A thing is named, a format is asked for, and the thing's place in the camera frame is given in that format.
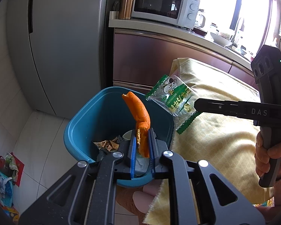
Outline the right hand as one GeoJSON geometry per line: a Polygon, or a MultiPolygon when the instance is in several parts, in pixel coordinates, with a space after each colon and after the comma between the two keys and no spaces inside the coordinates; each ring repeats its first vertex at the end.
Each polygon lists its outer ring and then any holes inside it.
{"type": "MultiPolygon", "coordinates": [[[[256,173],[259,177],[262,177],[265,173],[268,173],[270,170],[270,159],[281,158],[281,143],[267,150],[263,147],[263,138],[261,132],[259,132],[256,136],[256,148],[254,158],[256,165],[256,173]]],[[[277,180],[279,179],[281,179],[281,164],[277,174],[277,180]]]]}

